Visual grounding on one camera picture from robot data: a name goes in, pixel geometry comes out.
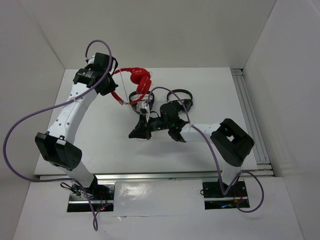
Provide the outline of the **red headphones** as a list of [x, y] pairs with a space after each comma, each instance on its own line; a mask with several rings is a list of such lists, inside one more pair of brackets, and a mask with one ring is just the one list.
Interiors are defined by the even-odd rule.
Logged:
[[148, 93], [148, 91], [150, 90], [150, 87], [152, 85], [152, 80], [151, 80], [151, 74], [149, 71], [147, 71], [144, 68], [140, 68], [140, 67], [126, 67], [126, 68], [120, 68], [117, 69], [113, 75], [116, 75], [118, 73], [122, 73], [122, 72], [129, 72], [131, 73], [130, 76], [130, 81], [134, 84], [137, 85], [136, 88], [136, 93], [139, 96], [138, 99], [133, 100], [133, 101], [129, 101], [129, 102], [125, 102], [115, 91], [113, 91], [111, 93], [111, 95], [113, 96], [113, 98], [120, 103], [121, 105], [123, 104], [127, 104], [127, 105], [134, 105], [137, 104], [139, 101], [141, 101], [143, 99], [143, 97]]

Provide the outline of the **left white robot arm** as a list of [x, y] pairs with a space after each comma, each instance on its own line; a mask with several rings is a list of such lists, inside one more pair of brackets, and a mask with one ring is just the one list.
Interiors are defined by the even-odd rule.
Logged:
[[74, 141], [90, 104], [98, 95], [105, 96], [118, 87], [112, 78], [117, 67], [117, 60], [107, 54], [97, 52], [91, 57], [87, 66], [79, 69], [74, 76], [68, 97], [71, 103], [61, 109], [46, 133], [39, 132], [35, 136], [42, 158], [78, 181], [82, 185], [81, 194], [88, 200], [107, 188], [98, 185], [97, 177], [82, 163], [82, 151], [74, 145]]

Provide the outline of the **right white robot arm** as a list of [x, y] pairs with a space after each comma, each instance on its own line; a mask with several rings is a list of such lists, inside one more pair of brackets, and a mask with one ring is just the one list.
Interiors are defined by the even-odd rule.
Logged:
[[160, 107], [158, 117], [150, 117], [148, 109], [139, 114], [139, 120], [128, 137], [130, 139], [149, 140], [152, 132], [167, 130], [168, 135], [176, 142], [207, 143], [213, 155], [217, 157], [212, 146], [215, 146], [224, 160], [222, 173], [219, 175], [218, 190], [223, 196], [230, 196], [236, 189], [243, 162], [250, 154], [254, 140], [232, 119], [226, 118], [221, 123], [192, 124], [179, 117], [181, 105], [165, 103]]

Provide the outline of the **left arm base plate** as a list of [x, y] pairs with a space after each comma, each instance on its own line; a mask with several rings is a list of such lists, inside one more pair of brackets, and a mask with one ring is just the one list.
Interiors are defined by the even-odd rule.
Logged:
[[[115, 196], [115, 184], [105, 185], [103, 191], [99, 191], [97, 196], [93, 196], [88, 193], [93, 210], [96, 213], [100, 212], [113, 212], [114, 211], [114, 196]], [[69, 194], [69, 200], [67, 205], [68, 213], [87, 213], [91, 212], [88, 199], [84, 192], [80, 189], [74, 190]]]

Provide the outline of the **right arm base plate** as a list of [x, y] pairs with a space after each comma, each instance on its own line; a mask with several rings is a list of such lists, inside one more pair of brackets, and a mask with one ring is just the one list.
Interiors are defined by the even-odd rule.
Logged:
[[203, 182], [200, 194], [204, 197], [204, 207], [206, 210], [216, 209], [236, 209], [237, 204], [240, 208], [249, 208], [249, 198], [246, 184], [238, 181], [227, 193], [222, 194], [218, 182]]

